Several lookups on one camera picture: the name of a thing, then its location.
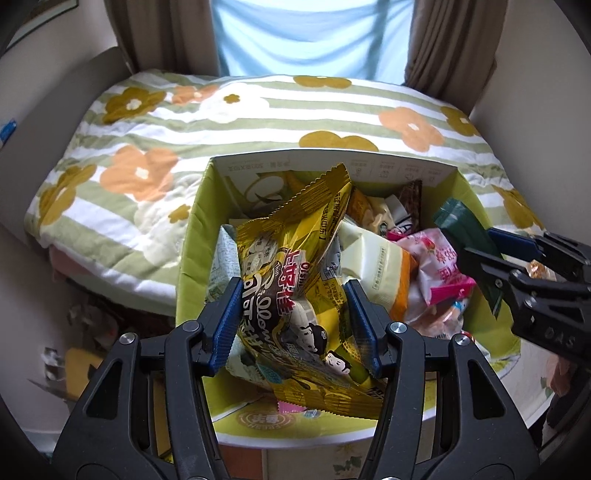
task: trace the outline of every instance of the metal bolt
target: metal bolt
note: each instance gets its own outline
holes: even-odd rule
[[[407,331],[407,329],[408,327],[402,322],[392,322],[390,324],[390,331],[392,333],[404,333]]]
[[[129,345],[130,343],[133,343],[136,338],[137,335],[134,332],[127,332],[119,337],[119,343],[122,345]]]
[[[463,333],[460,335],[456,335],[455,340],[456,340],[456,343],[461,346],[466,346],[470,343],[470,339],[466,335],[464,335]]]
[[[200,327],[199,322],[197,320],[187,320],[183,323],[183,330],[185,332],[194,332],[198,330]]]

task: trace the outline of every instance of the wall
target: wall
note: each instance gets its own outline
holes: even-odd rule
[[[471,119],[546,227],[591,244],[591,55],[553,0],[513,0]]]
[[[23,38],[0,58],[0,122],[22,120],[68,71],[115,43],[101,0],[80,0]],[[50,441],[68,409],[28,379],[44,383],[45,346],[63,353],[72,343],[66,313],[77,294],[1,226],[0,252],[0,393],[30,437]]]

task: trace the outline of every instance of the gray headboard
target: gray headboard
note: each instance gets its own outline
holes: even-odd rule
[[[0,150],[0,223],[25,244],[23,220],[37,189],[63,156],[90,104],[129,75],[119,48],[104,51],[66,75]]]

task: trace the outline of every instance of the yellow snack bag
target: yellow snack bag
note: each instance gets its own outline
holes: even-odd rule
[[[346,296],[330,268],[351,189],[340,164],[268,218],[238,227],[238,335],[279,400],[377,419],[385,386],[343,346]]]

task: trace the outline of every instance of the blue sheer curtain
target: blue sheer curtain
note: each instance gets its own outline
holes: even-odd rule
[[[213,0],[222,74],[401,84],[414,0]]]

